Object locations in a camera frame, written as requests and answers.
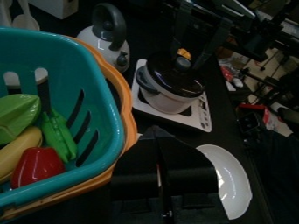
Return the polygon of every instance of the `toy pot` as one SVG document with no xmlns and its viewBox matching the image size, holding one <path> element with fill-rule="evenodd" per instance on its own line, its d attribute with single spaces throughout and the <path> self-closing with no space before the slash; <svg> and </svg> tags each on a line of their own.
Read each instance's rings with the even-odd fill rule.
<svg viewBox="0 0 299 224">
<path fill-rule="evenodd" d="M 135 80 L 148 104 L 165 114 L 179 114 L 204 91 L 204 80 L 197 71 L 189 69 L 189 61 L 171 54 L 153 54 L 135 73 Z"/>
</svg>

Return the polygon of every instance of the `toy stove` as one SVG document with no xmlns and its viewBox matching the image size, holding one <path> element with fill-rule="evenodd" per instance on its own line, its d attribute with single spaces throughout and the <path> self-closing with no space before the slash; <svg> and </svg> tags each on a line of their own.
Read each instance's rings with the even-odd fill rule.
<svg viewBox="0 0 299 224">
<path fill-rule="evenodd" d="M 144 65 L 145 59 L 140 59 L 136 62 L 135 71 Z M 185 128 L 211 132 L 211 113 L 205 92 L 203 92 L 203 94 L 199 96 L 199 99 L 192 102 L 191 106 L 180 114 L 169 115 L 156 110 L 147 103 L 140 91 L 139 84 L 136 83 L 136 78 L 133 78 L 131 91 L 133 97 L 133 109 L 136 111 L 159 119 L 164 119 Z"/>
</svg>

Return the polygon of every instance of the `plastic basket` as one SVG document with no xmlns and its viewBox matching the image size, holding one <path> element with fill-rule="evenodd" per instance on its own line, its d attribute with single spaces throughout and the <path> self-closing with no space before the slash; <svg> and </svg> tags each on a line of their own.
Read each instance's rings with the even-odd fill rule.
<svg viewBox="0 0 299 224">
<path fill-rule="evenodd" d="M 117 157 L 136 141 L 136 123 L 127 82 L 89 45 L 46 32 L 0 28 L 0 49 L 0 74 L 17 73 L 22 93 L 38 94 L 33 71 L 46 69 L 48 103 L 66 119 L 73 119 L 76 110 L 69 131 L 73 136 L 84 133 L 77 141 L 77 159 L 62 174 L 13 190 L 9 182 L 0 185 L 0 221 L 6 221 L 109 181 Z M 119 112 L 105 78 L 117 92 Z M 1 78 L 0 97 L 6 94 Z M 91 143 L 92 151 L 77 165 Z"/>
</svg>

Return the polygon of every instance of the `yellow banana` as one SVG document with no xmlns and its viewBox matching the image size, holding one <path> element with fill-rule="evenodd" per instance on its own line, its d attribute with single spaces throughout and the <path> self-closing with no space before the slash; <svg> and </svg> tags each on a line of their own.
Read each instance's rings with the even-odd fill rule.
<svg viewBox="0 0 299 224">
<path fill-rule="evenodd" d="M 4 183 L 13 173 L 25 149 L 41 146 L 41 130 L 30 126 L 20 136 L 0 150 L 0 184 Z"/>
</svg>

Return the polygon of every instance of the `pot handle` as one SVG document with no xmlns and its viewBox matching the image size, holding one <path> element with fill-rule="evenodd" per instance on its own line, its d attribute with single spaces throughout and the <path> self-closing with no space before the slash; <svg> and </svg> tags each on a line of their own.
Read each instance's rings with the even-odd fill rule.
<svg viewBox="0 0 299 224">
<path fill-rule="evenodd" d="M 135 81 L 139 84 L 139 86 L 147 90 L 151 94 L 157 95 L 160 92 L 156 90 L 153 85 L 149 83 L 148 79 L 145 78 L 144 74 L 144 67 L 140 66 L 135 72 Z"/>
<path fill-rule="evenodd" d="M 111 51 L 119 50 L 127 38 L 127 22 L 111 3 L 99 3 L 92 11 L 92 32 L 99 39 L 112 42 Z"/>
</svg>

